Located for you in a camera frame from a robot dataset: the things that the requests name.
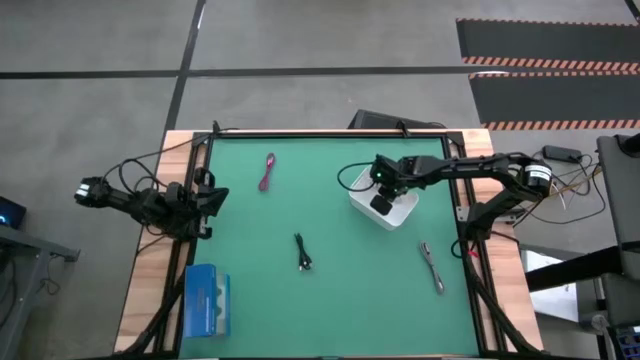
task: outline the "green table mat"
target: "green table mat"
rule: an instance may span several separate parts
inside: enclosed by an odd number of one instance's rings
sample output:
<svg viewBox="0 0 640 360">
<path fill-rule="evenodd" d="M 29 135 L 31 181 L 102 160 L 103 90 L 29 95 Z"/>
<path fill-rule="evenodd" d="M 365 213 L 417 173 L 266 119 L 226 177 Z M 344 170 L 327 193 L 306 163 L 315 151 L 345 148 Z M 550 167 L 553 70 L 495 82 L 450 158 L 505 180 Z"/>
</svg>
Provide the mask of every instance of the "green table mat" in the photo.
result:
<svg viewBox="0 0 640 360">
<path fill-rule="evenodd" d="M 269 191 L 258 191 L 276 155 Z M 231 336 L 185 338 L 180 356 L 312 357 L 478 353 L 446 181 L 418 191 L 405 223 L 387 231 L 355 209 L 336 181 L 377 153 L 442 158 L 440 139 L 216 139 L 210 168 L 230 194 L 195 263 L 231 276 Z M 349 169 L 350 184 L 363 168 Z M 313 259 L 298 271 L 294 233 Z M 431 247 L 438 295 L 418 250 Z"/>
</svg>

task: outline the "black mat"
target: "black mat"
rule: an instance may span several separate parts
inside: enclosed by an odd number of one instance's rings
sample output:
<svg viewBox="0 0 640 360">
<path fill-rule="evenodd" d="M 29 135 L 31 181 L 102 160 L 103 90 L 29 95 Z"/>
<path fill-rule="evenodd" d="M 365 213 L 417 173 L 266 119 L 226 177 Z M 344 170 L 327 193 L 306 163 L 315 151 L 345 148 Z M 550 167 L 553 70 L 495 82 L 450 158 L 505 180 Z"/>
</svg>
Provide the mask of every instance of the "black mat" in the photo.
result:
<svg viewBox="0 0 640 360">
<path fill-rule="evenodd" d="M 463 61 L 576 70 L 640 69 L 640 26 L 457 19 Z"/>
<path fill-rule="evenodd" d="M 640 75 L 565 71 L 469 75 L 490 130 L 640 128 Z"/>
</svg>

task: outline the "concrete floor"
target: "concrete floor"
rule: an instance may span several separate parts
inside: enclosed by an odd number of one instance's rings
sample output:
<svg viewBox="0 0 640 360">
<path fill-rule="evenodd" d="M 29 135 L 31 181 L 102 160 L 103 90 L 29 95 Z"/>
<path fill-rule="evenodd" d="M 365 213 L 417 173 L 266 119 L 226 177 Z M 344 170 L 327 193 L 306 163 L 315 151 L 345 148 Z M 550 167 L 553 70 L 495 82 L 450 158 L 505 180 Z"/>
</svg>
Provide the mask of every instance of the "concrete floor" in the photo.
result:
<svg viewBox="0 0 640 360">
<path fill-rule="evenodd" d="M 177 69 L 195 4 L 0 1 L 0 72 Z M 622 0 L 210 0 L 192 68 L 462 65 L 456 17 L 634 22 Z M 52 266 L 63 289 L 33 312 L 21 359 L 111 352 L 140 227 L 115 211 L 81 208 L 72 195 L 82 177 L 159 147 L 173 87 L 174 79 L 0 81 L 0 193 L 28 207 L 29 233 L 83 251 L 75 265 Z M 427 75 L 191 79 L 176 128 L 208 129 L 214 119 L 225 127 L 344 128 L 358 108 L 479 127 L 466 76 Z M 556 144 L 592 153 L 599 135 L 618 132 L 492 138 L 496 151 Z M 593 192 L 566 213 L 556 201 L 536 213 L 569 219 L 598 206 Z M 608 212 L 568 226 L 529 219 L 517 234 L 576 252 L 614 242 Z M 552 353 L 597 356 L 591 335 L 539 323 Z"/>
</svg>

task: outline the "wooden table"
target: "wooden table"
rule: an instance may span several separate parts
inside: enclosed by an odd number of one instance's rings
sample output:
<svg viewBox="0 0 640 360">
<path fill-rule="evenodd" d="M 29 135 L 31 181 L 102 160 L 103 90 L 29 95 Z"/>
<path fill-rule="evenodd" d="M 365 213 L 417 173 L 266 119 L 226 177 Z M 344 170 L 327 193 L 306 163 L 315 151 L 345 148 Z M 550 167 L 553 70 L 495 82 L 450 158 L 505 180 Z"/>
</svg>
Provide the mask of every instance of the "wooden table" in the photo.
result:
<svg viewBox="0 0 640 360">
<path fill-rule="evenodd" d="M 229 132 L 242 132 L 249 130 L 229 130 Z M 274 132 L 276 130 L 250 130 L 255 132 Z M 285 130 L 290 133 L 309 132 L 310 130 Z M 318 132 L 336 132 L 352 130 L 314 130 Z M 357 130 L 360 132 L 389 132 L 396 130 Z M 489 131 L 485 129 L 448 129 L 448 130 L 423 130 L 415 129 L 412 132 L 448 132 L 459 131 L 463 133 L 467 156 L 475 157 L 480 155 L 493 154 Z M 163 148 L 170 148 L 182 142 L 186 142 L 193 137 L 194 131 L 170 131 L 167 133 Z M 160 157 L 157 177 L 165 182 L 184 182 L 187 171 L 187 163 L 191 151 L 191 145 L 185 144 L 174 150 L 163 153 Z M 198 161 L 201 164 L 204 153 L 198 154 Z M 502 185 L 492 179 L 474 179 L 473 187 L 477 201 L 486 202 L 502 190 Z M 464 192 L 464 186 L 459 184 L 460 198 L 462 205 L 468 205 L 468 199 Z M 514 236 L 513 228 L 505 224 L 496 224 L 494 229 L 502 233 Z M 144 231 L 142 233 L 139 246 L 156 239 L 156 236 Z M 159 243 L 145 249 L 135 260 L 129 291 L 125 301 L 120 327 L 118 330 L 114 351 L 126 349 L 137 338 L 140 332 L 148 324 L 162 301 L 169 257 L 171 254 L 172 240 L 164 239 Z M 188 244 L 182 244 L 181 259 L 178 271 L 181 273 L 186 262 L 186 248 Z M 522 335 L 538 349 L 542 349 L 542 340 L 536 322 L 536 317 L 531 303 L 531 297 L 527 283 L 525 281 L 524 270 L 520 261 L 518 246 L 515 242 L 493 235 L 486 241 L 489 257 L 489 265 L 493 277 L 498 302 L 505 311 L 509 319 Z M 483 325 L 485 328 L 487 344 L 490 349 L 495 349 L 495 337 L 489 312 L 483 305 L 481 306 Z M 170 349 L 173 343 L 178 306 L 174 307 L 167 326 L 165 336 L 165 348 Z"/>
</svg>

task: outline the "pink cable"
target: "pink cable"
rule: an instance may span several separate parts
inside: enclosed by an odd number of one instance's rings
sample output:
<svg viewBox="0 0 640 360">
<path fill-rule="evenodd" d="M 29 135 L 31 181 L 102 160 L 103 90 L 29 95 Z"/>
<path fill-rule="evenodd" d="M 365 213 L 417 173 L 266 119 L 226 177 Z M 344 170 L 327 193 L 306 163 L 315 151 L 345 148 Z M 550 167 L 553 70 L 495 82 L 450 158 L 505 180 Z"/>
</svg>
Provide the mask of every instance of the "pink cable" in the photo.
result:
<svg viewBox="0 0 640 360">
<path fill-rule="evenodd" d="M 264 174 L 262 180 L 260 180 L 260 184 L 258 184 L 258 189 L 260 189 L 260 191 L 269 190 L 269 174 L 271 173 L 271 169 L 275 163 L 276 155 L 274 153 L 269 153 L 269 155 L 267 155 L 267 172 Z"/>
</svg>

